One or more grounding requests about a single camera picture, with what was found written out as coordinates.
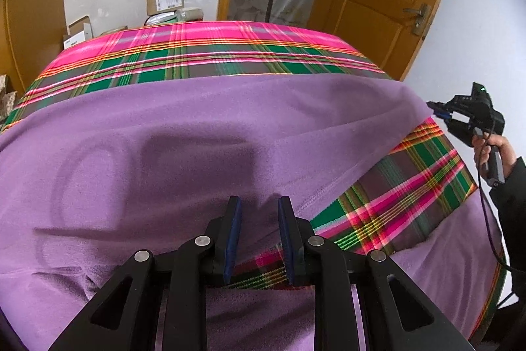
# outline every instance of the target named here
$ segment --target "silver screw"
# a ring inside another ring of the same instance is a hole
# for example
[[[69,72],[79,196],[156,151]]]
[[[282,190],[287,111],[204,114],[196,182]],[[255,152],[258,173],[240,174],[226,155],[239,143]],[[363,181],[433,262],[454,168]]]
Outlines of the silver screw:
[[[325,240],[323,239],[323,237],[320,237],[319,235],[313,235],[312,237],[309,237],[309,239],[307,240],[307,242],[311,245],[311,246],[314,246],[314,247],[319,247],[321,246]]]
[[[196,246],[203,247],[203,246],[208,246],[211,242],[211,239],[210,237],[207,237],[206,235],[200,235],[199,237],[196,238],[194,242]]]
[[[135,260],[136,260],[137,262],[144,262],[144,261],[147,261],[149,257],[150,257],[150,254],[149,254],[146,250],[139,250],[139,251],[135,254]]]
[[[373,250],[370,253],[371,259],[376,262],[383,262],[386,260],[386,254],[382,250]]]

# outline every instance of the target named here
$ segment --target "plaid fabric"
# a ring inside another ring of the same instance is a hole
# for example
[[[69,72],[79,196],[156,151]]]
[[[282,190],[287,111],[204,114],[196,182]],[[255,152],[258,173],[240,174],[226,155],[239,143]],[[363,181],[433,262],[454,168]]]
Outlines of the plaid fabric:
[[[126,30],[61,53],[33,82],[2,131],[32,112],[84,93],[141,82],[260,73],[389,77],[334,36],[252,22],[196,22]],[[476,189],[456,150],[430,118],[311,220],[342,249],[386,253],[412,247]],[[499,268],[478,338],[495,311]],[[286,288],[279,245],[236,267],[230,287]]]

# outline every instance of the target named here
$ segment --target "black sleeve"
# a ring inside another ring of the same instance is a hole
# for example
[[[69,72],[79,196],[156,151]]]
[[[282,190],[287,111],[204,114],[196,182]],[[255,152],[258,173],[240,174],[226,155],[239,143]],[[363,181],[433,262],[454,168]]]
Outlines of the black sleeve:
[[[519,158],[504,185],[492,189],[490,197],[499,211],[499,221],[508,249],[510,265],[526,271],[526,165]],[[526,274],[512,273],[512,290],[526,302]]]

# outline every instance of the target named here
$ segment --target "hand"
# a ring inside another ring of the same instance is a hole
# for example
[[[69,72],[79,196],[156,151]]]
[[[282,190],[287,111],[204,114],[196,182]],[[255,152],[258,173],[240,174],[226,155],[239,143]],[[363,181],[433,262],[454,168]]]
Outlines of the hand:
[[[488,137],[488,133],[484,133],[484,139]],[[480,164],[484,164],[490,159],[490,147],[497,146],[500,152],[500,157],[502,158],[502,169],[504,171],[504,177],[507,179],[511,174],[511,171],[514,169],[515,163],[517,162],[517,155],[515,155],[514,149],[511,147],[510,142],[504,136],[499,136],[497,134],[492,134],[491,137],[486,142],[484,146],[484,139],[482,137],[473,136],[472,143],[473,148],[475,149],[475,165],[477,168]]]

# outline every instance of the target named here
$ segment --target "door lock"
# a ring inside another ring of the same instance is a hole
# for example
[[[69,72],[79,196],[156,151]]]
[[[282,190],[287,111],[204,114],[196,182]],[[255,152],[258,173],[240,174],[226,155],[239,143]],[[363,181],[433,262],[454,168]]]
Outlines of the door lock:
[[[415,10],[413,8],[404,8],[402,11],[417,16],[411,32],[413,33],[413,35],[422,36],[425,29],[425,22],[431,11],[429,5],[427,5],[427,3],[423,3],[419,10]]]

